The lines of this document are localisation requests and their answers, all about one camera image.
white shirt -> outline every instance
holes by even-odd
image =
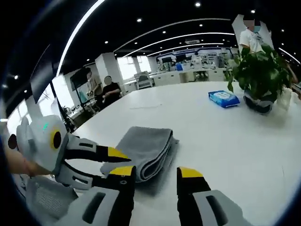
[[[258,33],[254,33],[249,29],[245,29],[240,33],[239,44],[249,46],[252,52],[263,51],[261,48],[261,45],[263,44],[262,37]]]

office chair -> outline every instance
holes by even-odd
[[[148,72],[142,72],[134,75],[137,81],[137,89],[146,89],[153,87],[152,79],[149,78]]]

blue package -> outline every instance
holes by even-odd
[[[208,95],[210,100],[223,108],[237,106],[240,103],[237,96],[224,90],[209,92]]]

robotic finger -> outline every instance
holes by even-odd
[[[241,208],[220,191],[212,191],[195,169],[177,168],[178,212],[181,226],[252,226]]]
[[[128,226],[134,208],[135,166],[119,167],[69,206],[56,226]]]

folded towel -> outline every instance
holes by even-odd
[[[116,146],[116,149],[128,156],[131,161],[107,162],[100,171],[108,175],[117,167],[135,165],[136,182],[147,181],[164,167],[167,156],[173,158],[175,143],[178,143],[178,140],[173,138],[171,129],[131,127]]]

